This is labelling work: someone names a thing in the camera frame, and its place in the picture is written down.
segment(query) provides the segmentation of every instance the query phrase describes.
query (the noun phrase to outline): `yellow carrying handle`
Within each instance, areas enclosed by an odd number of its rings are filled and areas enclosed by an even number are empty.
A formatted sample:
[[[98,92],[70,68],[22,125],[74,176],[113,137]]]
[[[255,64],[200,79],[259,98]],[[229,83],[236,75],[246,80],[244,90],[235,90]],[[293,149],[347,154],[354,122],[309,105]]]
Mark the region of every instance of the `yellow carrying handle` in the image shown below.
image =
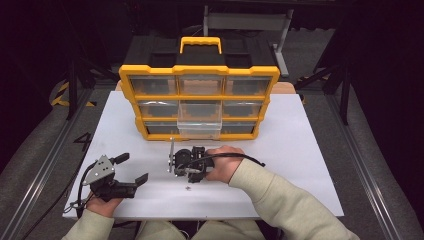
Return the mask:
[[[222,54],[221,50],[221,39],[218,37],[182,37],[180,54],[183,53],[184,45],[218,45],[218,52]]]

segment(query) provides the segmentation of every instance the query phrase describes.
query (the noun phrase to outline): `white table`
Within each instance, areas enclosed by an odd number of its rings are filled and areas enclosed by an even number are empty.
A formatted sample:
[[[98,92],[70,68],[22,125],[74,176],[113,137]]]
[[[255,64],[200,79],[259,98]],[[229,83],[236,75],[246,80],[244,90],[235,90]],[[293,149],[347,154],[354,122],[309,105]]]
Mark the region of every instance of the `white table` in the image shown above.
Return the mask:
[[[242,148],[247,155],[266,163],[267,169],[306,189],[336,216],[343,216],[322,154],[317,145],[299,96],[272,94],[265,120],[255,140],[176,142],[174,153],[193,146]],[[78,184],[88,165],[101,155],[116,157],[129,152],[130,159],[115,165],[120,182],[134,182],[149,173],[134,199],[125,199],[116,209],[121,219],[237,219],[258,218],[248,196],[219,182],[188,183],[187,177],[168,173],[169,142],[146,141],[137,131],[134,112],[121,91],[111,92],[96,133],[65,206],[77,198]],[[84,187],[83,197],[89,193]],[[63,214],[76,218],[75,210]]]

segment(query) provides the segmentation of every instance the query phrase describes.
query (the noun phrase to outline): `dark floor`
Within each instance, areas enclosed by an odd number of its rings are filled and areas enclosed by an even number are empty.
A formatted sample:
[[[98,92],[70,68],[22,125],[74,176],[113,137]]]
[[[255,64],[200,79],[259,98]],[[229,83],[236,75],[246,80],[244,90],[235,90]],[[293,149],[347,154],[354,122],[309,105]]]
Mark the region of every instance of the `dark floor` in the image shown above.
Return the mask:
[[[298,77],[312,74],[332,33],[331,30],[290,31],[283,48],[290,77],[283,81],[294,83]],[[272,35],[263,34],[264,37],[272,38]],[[22,225],[14,226],[16,231],[13,236],[23,237],[23,234],[50,207],[53,201],[60,197],[60,193],[72,178],[83,157],[84,143],[76,143],[75,140],[86,133],[94,134],[107,96],[114,89],[114,85],[110,83],[99,82],[91,93],[89,100],[97,102],[97,106],[83,108],[62,144],[63,147],[56,151],[57,161],[53,170],[46,173],[48,180],[45,185],[40,185],[41,194],[35,197],[37,201],[29,207],[30,213],[25,215],[22,221],[18,221]],[[391,175],[353,92],[349,102],[348,130],[355,139],[355,146],[359,150],[362,161],[381,192],[387,212],[397,231],[397,236],[387,235],[386,228],[382,227],[384,224],[381,222],[381,218],[376,214],[378,211],[370,202],[366,184],[361,180],[361,175],[354,164],[355,156],[352,153],[351,144],[346,140],[343,129],[338,124],[337,114],[334,114],[331,109],[331,99],[337,100],[339,95],[325,96],[319,90],[319,86],[319,82],[313,83],[299,93],[305,96],[305,111],[345,212],[345,216],[340,220],[361,239],[424,239],[415,213]],[[26,192],[30,187],[36,187],[31,183],[43,162],[53,154],[51,149],[66,123],[67,111],[66,107],[55,106],[54,110],[22,144],[0,175],[1,233],[11,231],[11,227],[8,225],[15,219],[14,214]],[[60,239],[65,235],[74,224],[73,220],[61,217],[65,202],[66,194],[61,197],[59,203],[27,239]],[[134,227],[135,224],[132,224],[114,229],[110,239],[131,239]]]

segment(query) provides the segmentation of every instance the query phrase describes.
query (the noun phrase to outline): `metal rod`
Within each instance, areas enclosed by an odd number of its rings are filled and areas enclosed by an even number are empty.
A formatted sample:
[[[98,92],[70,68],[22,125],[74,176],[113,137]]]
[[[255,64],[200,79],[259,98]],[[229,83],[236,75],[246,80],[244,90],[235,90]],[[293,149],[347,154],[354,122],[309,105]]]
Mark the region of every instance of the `metal rod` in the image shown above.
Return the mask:
[[[207,37],[209,32],[209,23],[208,23],[208,17],[209,17],[209,7],[208,5],[205,5],[205,10],[203,13],[203,36]]]
[[[83,92],[79,99],[80,101],[78,101],[79,106],[84,106],[84,104],[88,101],[93,90],[84,89],[82,91]],[[0,239],[2,240],[16,239],[17,234],[19,233],[23,224],[25,223],[29,213],[31,212],[32,208],[35,205],[35,202],[40,196],[41,191],[43,190],[54,166],[56,165],[56,162],[59,159],[59,155],[63,149],[63,145],[70,131],[72,130],[75,122],[77,121],[79,115],[82,113],[82,110],[83,110],[83,107],[78,108],[74,116],[71,119],[69,119],[67,122],[65,122],[64,126],[62,127],[59,133],[59,136],[57,137],[55,143],[53,144],[53,147],[51,148],[49,154],[47,155],[46,160],[44,161],[36,177],[32,181],[27,193],[22,199],[18,209],[16,210],[15,214],[12,217],[12,220],[10,221],[9,225],[7,226],[6,230],[4,231]]]
[[[69,81],[69,109],[68,109],[68,117],[66,120],[69,120],[72,118],[74,113],[77,111],[78,108],[78,80],[75,76],[75,63],[73,60],[69,61],[68,64],[68,81]]]
[[[350,90],[350,81],[351,76],[348,72],[348,69],[344,69],[345,77],[343,79],[343,85],[342,85],[342,97],[340,100],[340,117],[343,120],[344,125],[348,125],[347,122],[347,107],[349,103],[349,90]]]
[[[293,9],[289,9],[285,15],[283,30],[280,36],[280,42],[278,43],[277,48],[275,49],[275,52],[280,53],[283,50],[283,45],[284,45],[284,42],[286,41],[287,32],[289,31],[290,22],[292,18],[293,18]]]
[[[364,163],[363,157],[361,155],[361,152],[359,151],[356,140],[353,137],[352,132],[350,131],[350,128],[348,126],[345,126],[343,124],[342,119],[339,117],[338,104],[336,98],[333,95],[326,95],[326,98],[330,106],[331,112],[336,118],[337,125],[339,126],[344,138],[346,139],[346,142],[349,145],[349,149],[353,159],[353,165],[365,189],[365,192],[368,196],[368,200],[370,201],[371,206],[374,209],[374,213],[377,216],[377,220],[380,223],[385,238],[393,240],[402,239],[396,226],[393,223],[392,217],[390,216],[390,213],[387,209],[383,195],[381,194],[381,191],[374,177],[372,176],[368,167]]]
[[[297,82],[294,85],[294,88],[296,90],[302,89],[303,87],[309,85],[310,83],[315,82],[316,80],[321,79],[322,77],[324,77],[324,76],[326,76],[330,73],[333,73],[338,67],[339,67],[338,65],[334,65],[334,66],[328,67],[326,69],[323,69],[323,70],[315,73],[314,75],[312,75],[312,76],[310,76],[306,79],[303,79],[303,81]]]
[[[172,160],[174,159],[174,140],[175,140],[175,138],[174,137],[171,137],[170,140],[171,140],[171,150],[169,152],[169,160],[168,160],[169,168],[168,168],[168,172],[172,173]]]

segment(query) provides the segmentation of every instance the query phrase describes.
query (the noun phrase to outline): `plastic drawer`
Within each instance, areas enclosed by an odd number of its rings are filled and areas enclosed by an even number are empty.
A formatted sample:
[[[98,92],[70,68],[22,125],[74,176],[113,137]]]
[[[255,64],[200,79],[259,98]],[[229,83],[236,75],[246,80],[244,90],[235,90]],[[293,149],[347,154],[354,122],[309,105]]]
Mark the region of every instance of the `plastic drawer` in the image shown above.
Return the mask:
[[[178,77],[182,95],[220,95],[223,76],[182,75]]]
[[[227,76],[225,95],[265,95],[270,76]]]
[[[223,101],[224,117],[257,117],[262,101]]]
[[[251,134],[256,122],[223,122],[221,134]]]
[[[144,122],[149,134],[178,134],[176,122]]]
[[[177,117],[178,101],[138,101],[143,117]]]
[[[222,127],[221,101],[180,101],[177,126],[183,138],[218,139]]]
[[[176,94],[175,76],[173,75],[129,75],[135,94],[174,95]]]

